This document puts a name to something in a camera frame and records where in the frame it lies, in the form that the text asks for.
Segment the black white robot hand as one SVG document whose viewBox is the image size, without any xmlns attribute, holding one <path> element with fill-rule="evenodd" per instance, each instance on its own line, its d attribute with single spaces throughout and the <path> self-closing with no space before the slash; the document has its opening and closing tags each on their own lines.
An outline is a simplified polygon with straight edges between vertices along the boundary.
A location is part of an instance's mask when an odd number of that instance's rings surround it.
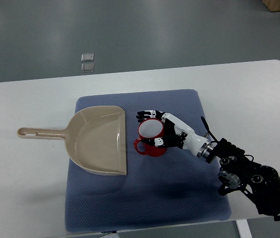
<svg viewBox="0 0 280 238">
<path fill-rule="evenodd" d="M 138 122 L 155 118 L 164 124 L 164 136 L 155 139 L 155 146 L 159 148 L 178 147 L 188 150 L 196 157 L 202 157 L 210 147 L 210 141 L 195 133 L 194 129 L 185 122 L 172 115 L 158 110 L 139 111 L 136 116 Z"/>
</svg>

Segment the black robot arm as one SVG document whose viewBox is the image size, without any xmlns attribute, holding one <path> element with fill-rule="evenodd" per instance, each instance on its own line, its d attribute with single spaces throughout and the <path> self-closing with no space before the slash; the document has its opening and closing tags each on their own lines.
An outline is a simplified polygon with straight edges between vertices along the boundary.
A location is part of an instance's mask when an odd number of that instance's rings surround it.
<svg viewBox="0 0 280 238">
<path fill-rule="evenodd" d="M 197 155 L 208 164 L 219 159 L 221 196 L 241 191 L 254 203 L 258 214 L 280 221 L 280 177 L 276 169 L 254 162 L 253 156 L 224 138 L 205 142 Z"/>
</svg>

